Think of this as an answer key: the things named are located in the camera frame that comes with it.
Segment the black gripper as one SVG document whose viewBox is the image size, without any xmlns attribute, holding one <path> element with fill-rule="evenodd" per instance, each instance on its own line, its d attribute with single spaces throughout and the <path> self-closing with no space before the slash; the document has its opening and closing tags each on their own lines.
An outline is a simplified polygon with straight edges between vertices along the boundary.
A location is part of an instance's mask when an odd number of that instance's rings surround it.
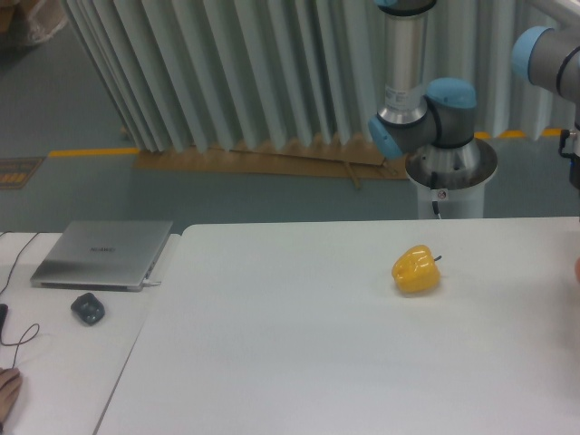
<svg viewBox="0 0 580 435">
<path fill-rule="evenodd" d="M 565 152 L 565 146 L 568 142 L 572 144 L 571 152 Z M 558 155 L 563 159 L 569 160 L 569 182 L 575 189 L 579 190 L 579 132 L 577 130 L 560 131 Z"/>
</svg>

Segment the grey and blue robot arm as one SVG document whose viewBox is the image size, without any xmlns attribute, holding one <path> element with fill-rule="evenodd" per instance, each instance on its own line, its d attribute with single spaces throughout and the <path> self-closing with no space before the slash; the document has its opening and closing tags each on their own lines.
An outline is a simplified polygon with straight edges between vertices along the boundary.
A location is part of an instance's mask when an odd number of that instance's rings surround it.
<svg viewBox="0 0 580 435">
<path fill-rule="evenodd" d="M 485 184 L 498 157 L 475 137 L 477 94 L 461 79 L 422 84 L 428 12 L 433 1 L 379 1 L 389 33 L 384 105 L 368 121 L 372 140 L 388 159 L 405 157 L 408 177 L 430 190 L 459 190 Z M 516 40 L 513 72 L 529 83 L 579 103 L 579 4 L 535 1 L 563 29 L 535 26 Z"/>
</svg>

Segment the person's hand on mouse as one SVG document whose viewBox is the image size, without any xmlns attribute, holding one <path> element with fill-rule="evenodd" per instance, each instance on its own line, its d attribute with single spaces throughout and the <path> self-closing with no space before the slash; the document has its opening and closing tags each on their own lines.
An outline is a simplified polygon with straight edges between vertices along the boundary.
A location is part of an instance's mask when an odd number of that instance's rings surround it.
<svg viewBox="0 0 580 435">
<path fill-rule="evenodd" d="M 17 368 L 1 371 L 0 376 L 0 416 L 1 422 L 5 422 L 10 410 L 13 408 L 22 386 L 22 376 Z"/>
</svg>

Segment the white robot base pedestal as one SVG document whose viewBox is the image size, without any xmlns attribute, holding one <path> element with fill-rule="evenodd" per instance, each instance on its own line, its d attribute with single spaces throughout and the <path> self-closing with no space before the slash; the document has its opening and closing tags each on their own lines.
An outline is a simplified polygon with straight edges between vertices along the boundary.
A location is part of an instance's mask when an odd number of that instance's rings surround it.
<svg viewBox="0 0 580 435">
<path fill-rule="evenodd" d="M 497 153 L 480 139 L 455 149 L 419 148 L 405 160 L 417 192 L 418 218 L 482 218 L 485 187 L 497 168 Z"/>
</svg>

